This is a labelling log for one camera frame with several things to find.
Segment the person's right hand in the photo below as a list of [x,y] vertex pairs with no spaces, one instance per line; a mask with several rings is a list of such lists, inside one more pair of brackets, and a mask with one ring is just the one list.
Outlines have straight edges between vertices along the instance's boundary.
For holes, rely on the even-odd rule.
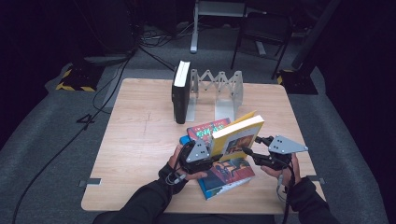
[[[300,177],[300,165],[298,163],[298,159],[295,155],[295,153],[291,154],[291,163],[290,166],[292,164],[293,167],[293,172],[294,172],[294,178],[295,178],[295,184],[298,184],[301,181],[301,177]],[[267,173],[270,176],[275,177],[276,179],[279,179],[279,176],[282,174],[283,175],[283,181],[282,181],[282,185],[284,185],[285,187],[289,186],[289,182],[291,179],[291,171],[289,168],[286,168],[282,171],[275,171],[274,169],[268,167],[268,166],[262,166],[261,167],[262,170]]]

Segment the person's left hand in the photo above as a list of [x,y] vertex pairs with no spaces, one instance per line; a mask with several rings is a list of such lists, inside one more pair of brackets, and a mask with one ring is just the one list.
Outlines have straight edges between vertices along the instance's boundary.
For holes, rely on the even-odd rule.
[[[177,145],[174,154],[169,158],[168,164],[172,168],[175,166],[175,163],[177,161],[177,156],[180,153],[182,148],[183,148],[183,146],[181,144]],[[189,175],[183,169],[179,169],[179,168],[180,168],[180,163],[177,164],[177,169],[178,169],[177,172],[180,175],[186,174],[186,178],[185,178],[186,180],[200,179],[200,178],[203,178],[203,177],[207,177],[207,174],[205,172],[198,172],[198,173],[195,173],[193,175]]]

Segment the black floor base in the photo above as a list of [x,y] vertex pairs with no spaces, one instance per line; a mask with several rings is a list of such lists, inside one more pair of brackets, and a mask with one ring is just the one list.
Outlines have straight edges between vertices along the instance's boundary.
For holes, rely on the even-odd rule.
[[56,90],[66,91],[96,91],[97,84],[103,74],[103,66],[87,66],[79,69],[70,66]]
[[280,70],[276,77],[277,83],[285,87],[287,94],[318,95],[311,77],[300,76],[298,71]]

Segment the hand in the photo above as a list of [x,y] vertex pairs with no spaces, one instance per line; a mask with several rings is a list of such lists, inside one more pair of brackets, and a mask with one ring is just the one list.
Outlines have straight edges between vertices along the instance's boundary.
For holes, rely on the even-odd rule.
[[[169,162],[168,164],[173,168],[175,166],[175,163],[177,161],[177,156],[180,153],[181,149],[183,148],[182,145],[177,145],[174,154],[169,158]],[[205,172],[198,172],[195,173],[193,175],[189,175],[187,174],[185,171],[183,171],[183,169],[179,169],[180,168],[180,163],[177,164],[177,172],[181,175],[186,174],[186,180],[191,180],[191,179],[200,179],[203,177],[207,177],[207,174]]]
[[[293,165],[293,172],[294,172],[294,178],[295,178],[295,184],[298,184],[301,181],[301,177],[300,177],[300,165],[298,163],[298,159],[296,157],[295,153],[291,154],[291,164]],[[291,171],[289,168],[286,168],[282,171],[275,171],[274,169],[268,167],[268,166],[262,166],[261,167],[262,170],[264,170],[265,173],[267,173],[270,176],[273,176],[275,178],[279,178],[280,174],[283,175],[283,181],[282,181],[282,185],[285,187],[289,186],[289,182],[291,179]]]

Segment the black book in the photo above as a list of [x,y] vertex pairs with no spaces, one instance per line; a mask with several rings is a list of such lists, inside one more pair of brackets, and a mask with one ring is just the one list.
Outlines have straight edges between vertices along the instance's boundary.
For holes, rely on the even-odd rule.
[[180,61],[172,83],[172,102],[176,123],[186,122],[187,108],[190,100],[190,62]]

